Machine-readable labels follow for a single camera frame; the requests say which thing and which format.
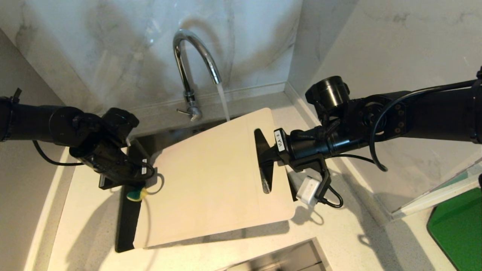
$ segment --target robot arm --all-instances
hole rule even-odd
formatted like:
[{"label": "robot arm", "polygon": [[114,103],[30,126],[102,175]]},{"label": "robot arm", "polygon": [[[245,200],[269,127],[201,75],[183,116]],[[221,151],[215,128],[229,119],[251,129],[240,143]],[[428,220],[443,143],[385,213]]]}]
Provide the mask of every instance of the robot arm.
[{"label": "robot arm", "polygon": [[70,155],[107,178],[102,189],[143,185],[154,175],[152,166],[121,151],[139,124],[133,114],[111,108],[101,118],[73,107],[21,105],[20,94],[0,97],[0,141],[33,140],[41,154],[37,140],[70,147]]},{"label": "robot arm", "polygon": [[471,141],[482,143],[482,69],[476,80],[430,87],[414,92],[402,91],[350,99],[349,88],[339,76],[314,84],[305,96],[314,105],[321,126],[289,135],[274,131],[277,145],[258,156],[261,169],[283,161],[300,172],[311,168],[321,181],[301,193],[305,203],[321,202],[341,207],[324,198],[330,187],[325,159],[354,157],[344,152],[370,146],[372,160],[383,171],[388,169],[376,156],[375,142],[397,137]]}]

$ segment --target cutting board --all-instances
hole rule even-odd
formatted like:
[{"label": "cutting board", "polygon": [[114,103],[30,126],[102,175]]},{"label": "cutting board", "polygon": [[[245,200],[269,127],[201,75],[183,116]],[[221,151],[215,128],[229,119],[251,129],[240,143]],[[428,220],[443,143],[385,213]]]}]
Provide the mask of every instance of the cutting board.
[{"label": "cutting board", "polygon": [[295,207],[281,163],[273,167],[271,192],[263,192],[254,140],[256,129],[261,129],[269,145],[274,146],[276,127],[271,110],[264,108],[152,157],[153,166],[162,174],[157,181],[163,185],[141,203],[134,247],[292,218]]}]

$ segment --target chrome faucet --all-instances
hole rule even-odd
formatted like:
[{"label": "chrome faucet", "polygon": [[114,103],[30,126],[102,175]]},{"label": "chrome faucet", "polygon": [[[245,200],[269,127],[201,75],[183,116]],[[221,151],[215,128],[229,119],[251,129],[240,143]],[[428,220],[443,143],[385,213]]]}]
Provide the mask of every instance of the chrome faucet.
[{"label": "chrome faucet", "polygon": [[180,110],[178,109],[177,112],[184,113],[189,115],[192,122],[198,121],[202,118],[201,109],[199,109],[198,104],[196,102],[196,98],[194,96],[194,90],[189,85],[189,81],[186,76],[186,71],[184,69],[184,64],[181,58],[181,41],[186,40],[189,41],[194,48],[198,50],[201,54],[202,59],[206,63],[206,66],[211,74],[211,78],[213,79],[214,84],[221,83],[221,76],[219,71],[217,70],[216,63],[213,60],[213,57],[209,53],[206,45],[202,43],[202,41],[194,34],[193,32],[180,29],[174,35],[173,40],[173,49],[174,49],[174,56],[176,57],[177,67],[179,69],[179,73],[181,74],[182,84],[184,85],[184,98],[186,100],[186,107],[187,110]]}]

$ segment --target white countertop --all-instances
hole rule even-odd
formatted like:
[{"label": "white countertop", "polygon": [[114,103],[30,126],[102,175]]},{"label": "white countertop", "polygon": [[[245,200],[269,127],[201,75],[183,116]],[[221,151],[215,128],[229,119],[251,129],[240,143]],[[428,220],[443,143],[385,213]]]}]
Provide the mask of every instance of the white countertop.
[{"label": "white countertop", "polygon": [[[284,93],[287,106],[273,108],[274,120],[286,131],[306,130]],[[453,270],[426,230],[430,210],[376,224],[361,201],[327,161],[332,186],[345,205],[317,204],[308,209],[294,202],[295,216],[283,221],[123,253],[114,251],[119,189],[97,188],[98,174],[75,169],[58,226],[49,270],[218,270],[316,237],[333,270]]]}]

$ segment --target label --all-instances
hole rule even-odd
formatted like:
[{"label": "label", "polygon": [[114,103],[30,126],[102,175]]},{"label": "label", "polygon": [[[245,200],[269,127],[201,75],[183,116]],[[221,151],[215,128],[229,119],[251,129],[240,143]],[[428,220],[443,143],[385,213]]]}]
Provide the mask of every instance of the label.
[{"label": "label", "polygon": [[274,139],[276,140],[276,145],[278,146],[278,151],[284,151],[283,138],[281,137],[281,132],[279,130],[274,131]]},{"label": "label", "polygon": [[[147,163],[147,159],[142,159],[142,162]],[[141,174],[144,175],[146,173],[147,173],[147,168],[143,166],[141,169]]]}]

